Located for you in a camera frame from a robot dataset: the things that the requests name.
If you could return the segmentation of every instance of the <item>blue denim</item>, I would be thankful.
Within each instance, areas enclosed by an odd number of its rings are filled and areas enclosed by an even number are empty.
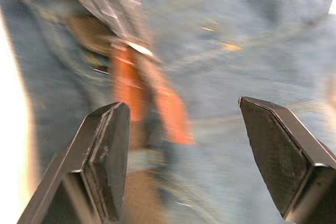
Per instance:
[[[154,33],[154,51],[186,103],[196,141],[194,146],[173,146],[176,159],[162,178],[172,223],[283,223],[254,162],[237,101],[250,96],[287,106],[336,152],[324,97],[325,79],[335,74],[336,63],[336,18],[327,15],[328,3],[143,2]],[[14,39],[14,46],[26,86],[31,87],[29,95],[54,102],[48,111],[39,107],[35,111],[40,120],[35,127],[41,132],[37,138],[52,136],[50,142],[39,140],[48,164],[82,117],[111,101],[110,78],[83,60],[79,44],[62,21],[85,13],[81,6],[37,0],[29,4],[32,19],[22,5],[8,0],[5,4],[9,29],[13,38],[20,38]],[[56,102],[52,94],[60,100]],[[54,121],[45,121],[53,116]],[[67,129],[65,135],[54,134],[59,122]]]

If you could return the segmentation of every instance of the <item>bright light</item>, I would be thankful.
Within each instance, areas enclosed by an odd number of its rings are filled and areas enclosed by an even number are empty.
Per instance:
[[[1,223],[15,224],[36,187],[27,100],[0,10]]]
[[[336,14],[336,0],[332,0],[329,8],[329,14]]]

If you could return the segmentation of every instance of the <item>denim fabric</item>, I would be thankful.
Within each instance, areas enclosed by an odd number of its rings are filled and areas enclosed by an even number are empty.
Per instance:
[[[173,146],[176,159],[164,174],[172,223],[284,222],[254,162],[240,96],[287,106],[336,152],[323,96],[336,63],[328,1],[143,0],[155,53],[186,103],[196,141]],[[62,22],[85,12],[80,6],[37,0],[29,4],[35,19],[20,4],[5,0],[4,6],[31,99],[52,101],[34,112],[47,163],[86,113],[111,101],[111,83],[90,69]],[[60,126],[66,132],[54,135]]]

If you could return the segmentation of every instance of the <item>jeans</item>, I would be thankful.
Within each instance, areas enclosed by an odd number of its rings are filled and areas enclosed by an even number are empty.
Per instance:
[[[81,6],[2,2],[34,101],[43,171],[82,118],[111,102],[111,81],[90,68],[64,25],[64,17],[86,13]],[[187,106],[196,142],[173,145],[175,159],[162,175],[171,222],[283,223],[254,162],[238,98],[288,107],[336,152],[325,96],[335,74],[336,18],[322,0],[143,2],[155,54]]]

